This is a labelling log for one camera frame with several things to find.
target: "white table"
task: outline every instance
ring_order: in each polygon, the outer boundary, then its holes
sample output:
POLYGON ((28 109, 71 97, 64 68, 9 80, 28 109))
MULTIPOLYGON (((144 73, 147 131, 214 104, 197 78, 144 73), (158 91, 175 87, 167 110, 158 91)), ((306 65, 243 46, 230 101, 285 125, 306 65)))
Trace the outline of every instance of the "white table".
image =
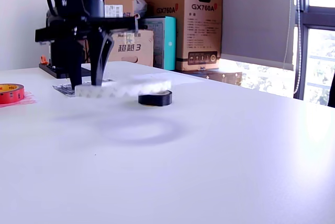
POLYGON ((152 108, 51 87, 66 82, 0 72, 39 101, 0 108, 0 223, 335 223, 334 109, 207 80, 152 108))

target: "label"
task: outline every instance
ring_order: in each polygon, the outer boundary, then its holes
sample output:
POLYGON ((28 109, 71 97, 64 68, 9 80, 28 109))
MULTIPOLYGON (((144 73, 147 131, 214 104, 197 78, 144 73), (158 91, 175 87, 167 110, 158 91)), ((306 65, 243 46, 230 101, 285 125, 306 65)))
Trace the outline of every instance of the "label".
POLYGON ((155 55, 163 55, 164 51, 164 25, 163 22, 151 23, 147 22, 148 30, 153 31, 153 53, 155 55))
POLYGON ((123 5, 105 5, 105 17, 119 18, 124 16, 123 5))

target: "red adhesive tape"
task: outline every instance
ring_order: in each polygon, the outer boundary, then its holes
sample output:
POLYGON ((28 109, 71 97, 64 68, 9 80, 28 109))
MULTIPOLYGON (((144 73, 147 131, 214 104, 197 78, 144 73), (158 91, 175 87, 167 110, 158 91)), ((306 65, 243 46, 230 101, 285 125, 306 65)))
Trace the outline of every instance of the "red adhesive tape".
POLYGON ((25 97, 25 88, 20 84, 0 84, 0 105, 19 102, 25 97))

